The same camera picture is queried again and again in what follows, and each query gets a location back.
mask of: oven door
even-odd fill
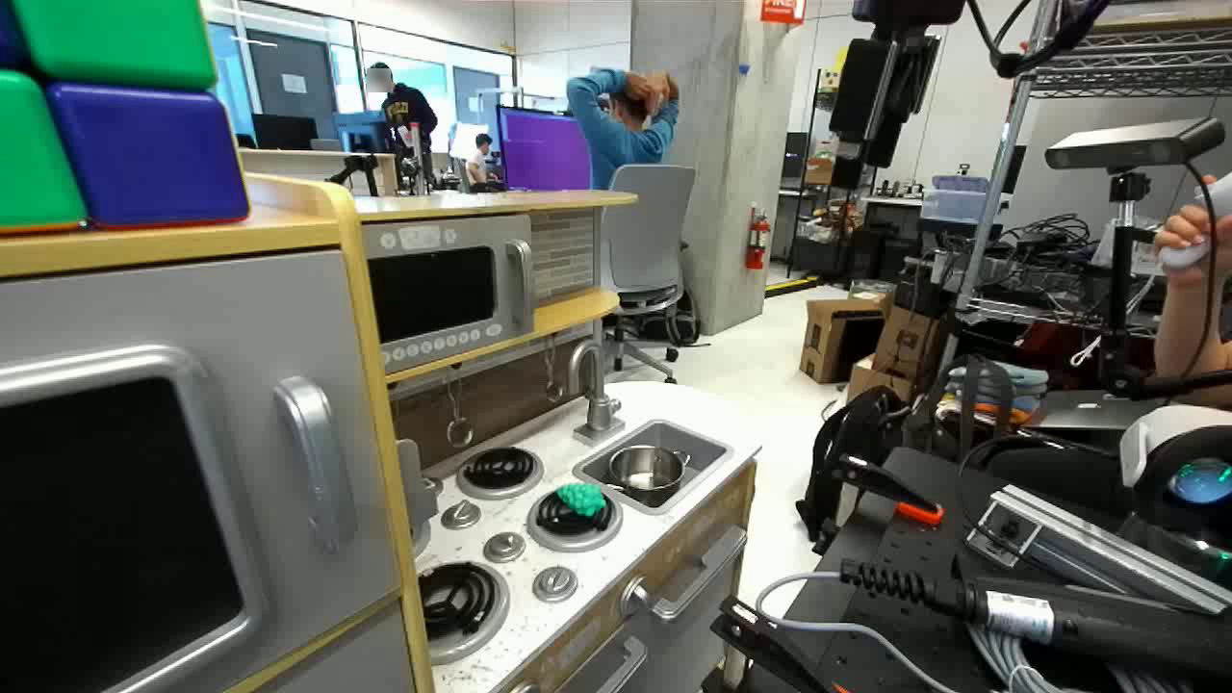
[[[397,593],[344,255],[0,286],[0,688],[225,688]]]
[[[385,365],[472,349],[533,327],[522,216],[370,226],[370,281]]]

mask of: cardboard box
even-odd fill
[[[804,185],[831,185],[835,182],[835,158],[807,158],[804,163]]]
[[[881,340],[884,297],[807,300],[799,368],[812,380],[847,380],[858,353]]]
[[[936,379],[936,363],[947,345],[947,332],[939,318],[927,318],[907,308],[890,308],[872,368],[907,379],[912,386],[927,386]]]
[[[872,359],[858,359],[849,368],[849,380],[847,380],[847,402],[854,402],[879,386],[897,392],[902,402],[912,402],[918,392],[907,379],[881,375],[881,368],[872,368]]]

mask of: purple block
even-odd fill
[[[0,0],[0,64],[23,64],[23,63],[25,63],[23,32],[15,27],[11,0]]]
[[[506,187],[589,187],[589,146],[568,116],[503,108],[500,164]]]
[[[52,84],[48,110],[89,226],[184,226],[247,216],[225,110],[209,94]]]

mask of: green block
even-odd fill
[[[42,90],[0,69],[0,234],[75,226],[84,205]]]
[[[214,84],[201,0],[11,0],[11,7],[39,73],[52,80]]]

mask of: faucet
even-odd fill
[[[619,426],[617,403],[603,392],[603,359],[592,340],[578,343],[568,353],[568,389],[580,389],[586,398],[586,422],[578,435],[598,439]]]

